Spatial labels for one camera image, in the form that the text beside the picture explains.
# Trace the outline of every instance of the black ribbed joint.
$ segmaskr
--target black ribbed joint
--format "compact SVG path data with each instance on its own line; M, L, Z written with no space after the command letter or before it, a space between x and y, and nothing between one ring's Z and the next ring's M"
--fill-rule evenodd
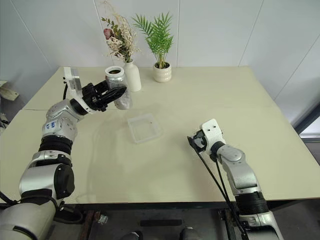
M79 115L84 116L88 113L74 98L70 100L70 104Z
M73 142L64 136L49 135L41 139L39 152L45 150L56 150L71 154Z
M269 211L267 201L260 191L235 196L235 200L241 215L263 214Z
M225 144L222 141L217 141L212 145L212 147L210 149L211 154L209 156L214 162L217 160L217 151L219 150L219 148L221 148L224 145Z

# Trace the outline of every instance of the floor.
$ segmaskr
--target floor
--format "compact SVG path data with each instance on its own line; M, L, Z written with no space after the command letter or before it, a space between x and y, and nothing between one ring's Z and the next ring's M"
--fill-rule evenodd
M305 144L320 165L320 142L310 142Z
M106 212L108 222L92 227L90 240L119 240L140 230L145 240L178 240L184 227L192 226L204 240L227 240L225 224L216 210L208 208L170 210L114 210ZM318 240L320 236L320 199L310 199L274 211L285 240ZM176 219L179 226L141 227L140 220ZM81 225L54 222L47 240L77 240Z

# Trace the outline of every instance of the white wall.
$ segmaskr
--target white wall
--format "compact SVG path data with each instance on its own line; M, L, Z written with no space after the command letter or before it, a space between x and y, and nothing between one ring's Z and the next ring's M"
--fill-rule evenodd
M107 56L100 17L110 11L103 2L1 0L6 21L1 21L0 77L27 101L57 66L118 64ZM167 60L174 67L250 65L292 124L320 101L318 0L110 2L130 22L135 13L151 18L170 11L174 45ZM151 66L155 60L140 32L137 40L142 52L134 56L136 64ZM17 59L21 66L15 66ZM21 69L25 81L15 80ZM320 133L320 126L313 129Z

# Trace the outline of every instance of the pink dried flower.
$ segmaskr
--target pink dried flower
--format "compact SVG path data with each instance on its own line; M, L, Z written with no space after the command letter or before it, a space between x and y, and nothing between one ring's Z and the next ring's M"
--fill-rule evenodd
M114 35L113 31L110 28L105 28L103 30L103 33L105 35L105 39L107 40Z

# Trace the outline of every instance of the potted plant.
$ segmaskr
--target potted plant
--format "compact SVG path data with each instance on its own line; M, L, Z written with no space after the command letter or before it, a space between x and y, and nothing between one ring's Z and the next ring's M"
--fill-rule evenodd
M113 13L113 16L115 18L114 21L110 18L101 18L109 27L103 30L106 43L112 50L110 55L124 61L123 69L129 89L132 92L136 92L141 89L139 69L134 65L134 61L131 58L132 54L139 50L134 43L136 34L130 28L125 17L120 16L116 12Z
M166 62L166 57L172 46L174 36L170 35L172 15L169 12L160 14L154 18L154 22L148 21L145 16L137 15L134 26L140 29L145 35L145 40L154 54L156 63L153 65L153 78L160 83L168 82L171 79L171 65Z

